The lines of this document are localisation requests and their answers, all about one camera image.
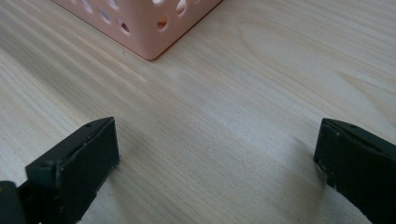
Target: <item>plastic basket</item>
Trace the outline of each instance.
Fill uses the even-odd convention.
[[[141,57],[158,57],[221,0],[52,0]]]

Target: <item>wood grain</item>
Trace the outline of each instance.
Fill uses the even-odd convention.
[[[114,116],[81,223],[369,223],[324,185],[322,118],[396,144],[396,2],[225,0],[147,62],[50,0],[0,0],[0,179]]]

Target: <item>basket hole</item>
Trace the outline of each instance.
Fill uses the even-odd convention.
[[[154,3],[155,5],[158,5],[162,2],[163,0],[152,0],[152,3]]]
[[[111,7],[115,8],[115,9],[118,9],[118,8],[119,8],[119,3],[117,2],[117,0],[108,0],[108,4],[109,4]]]
[[[89,13],[92,13],[92,7],[90,2],[88,0],[81,0],[82,5],[85,7],[85,10],[87,10]]]
[[[186,0],[180,0],[177,4],[177,15],[181,15],[186,9]]]
[[[117,22],[119,23],[119,26],[121,27],[121,30],[122,30],[125,34],[129,35],[129,34],[131,33],[131,31],[129,30],[128,25],[125,24],[125,22],[123,22],[122,19],[117,19]]]
[[[167,23],[168,23],[168,15],[166,15],[166,14],[161,15],[161,17],[157,23],[158,29],[162,30],[163,28],[165,28]]]
[[[102,8],[98,8],[98,9],[99,9],[100,14],[102,15],[102,19],[103,19],[105,22],[107,22],[107,23],[111,23],[111,19],[110,19],[110,17],[108,16],[107,12],[105,12],[105,10],[102,9]]]

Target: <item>black object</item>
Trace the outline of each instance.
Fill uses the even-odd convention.
[[[82,126],[26,166],[21,186],[0,182],[0,224],[78,222],[119,161],[113,118]]]
[[[396,146],[338,120],[323,119],[314,161],[327,184],[373,223],[396,223]]]

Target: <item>pink basket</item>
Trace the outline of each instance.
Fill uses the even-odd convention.
[[[147,60],[221,0],[52,0]]]

